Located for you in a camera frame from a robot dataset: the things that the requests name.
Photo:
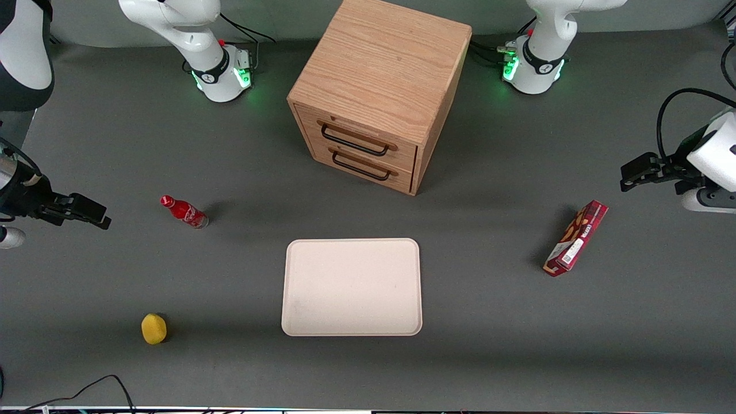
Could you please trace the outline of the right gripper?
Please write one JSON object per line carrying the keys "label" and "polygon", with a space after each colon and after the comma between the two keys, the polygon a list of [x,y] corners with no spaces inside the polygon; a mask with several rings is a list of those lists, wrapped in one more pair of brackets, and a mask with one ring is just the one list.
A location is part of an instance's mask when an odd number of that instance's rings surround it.
{"label": "right gripper", "polygon": [[16,227],[8,226],[19,217],[44,220],[57,227],[66,221],[88,223],[102,230],[108,230],[112,220],[105,214],[107,208],[81,194],[61,195],[57,205],[61,209],[47,209],[55,201],[55,192],[47,177],[33,178],[33,184],[23,184],[24,176],[11,179],[2,189],[2,249],[19,247],[26,241],[25,233]]}

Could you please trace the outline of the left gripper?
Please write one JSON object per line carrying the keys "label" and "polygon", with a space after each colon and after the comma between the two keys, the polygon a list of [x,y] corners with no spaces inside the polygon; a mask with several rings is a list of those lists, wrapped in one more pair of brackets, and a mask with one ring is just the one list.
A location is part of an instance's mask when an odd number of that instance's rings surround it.
{"label": "left gripper", "polygon": [[[684,156],[669,155],[669,165],[663,168],[676,181],[674,189],[684,209],[693,212],[735,214],[734,192],[728,191],[707,178],[691,165]],[[620,191],[649,183],[659,183],[662,162],[657,153],[645,152],[624,165],[621,172]]]}

